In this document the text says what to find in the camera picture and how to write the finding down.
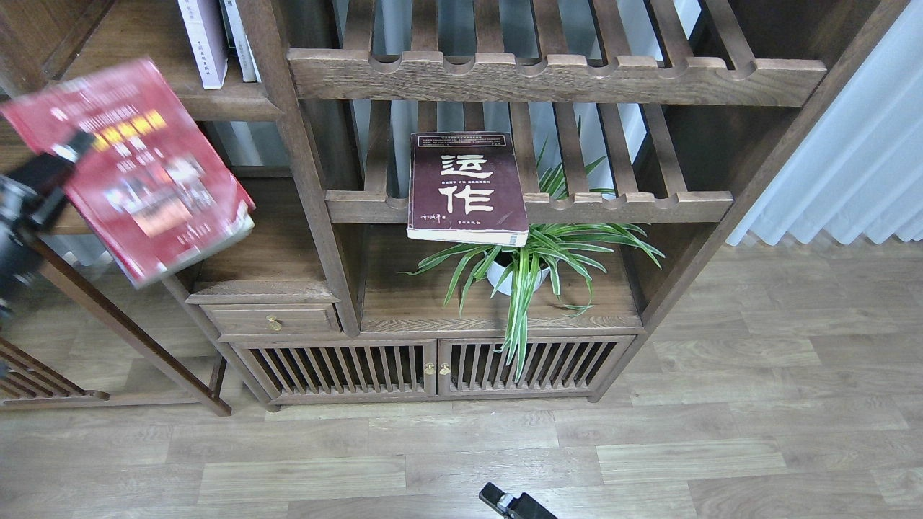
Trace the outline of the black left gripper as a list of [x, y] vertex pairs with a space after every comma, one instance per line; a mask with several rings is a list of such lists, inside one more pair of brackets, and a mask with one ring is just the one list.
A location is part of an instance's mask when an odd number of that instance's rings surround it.
[[42, 152], [2, 180], [1, 314], [13, 315], [13, 306], [32, 285], [43, 257], [33, 243], [48, 230], [66, 202], [63, 184], [76, 163], [92, 147], [94, 135], [79, 130], [65, 144]]

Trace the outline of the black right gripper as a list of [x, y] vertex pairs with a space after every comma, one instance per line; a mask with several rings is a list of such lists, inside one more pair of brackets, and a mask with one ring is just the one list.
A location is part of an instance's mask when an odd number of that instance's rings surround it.
[[479, 500], [500, 516], [516, 519], [556, 519], [557, 516], [540, 505], [531, 495], [521, 493], [518, 498], [504, 492], [494, 483], [485, 484], [479, 492]]

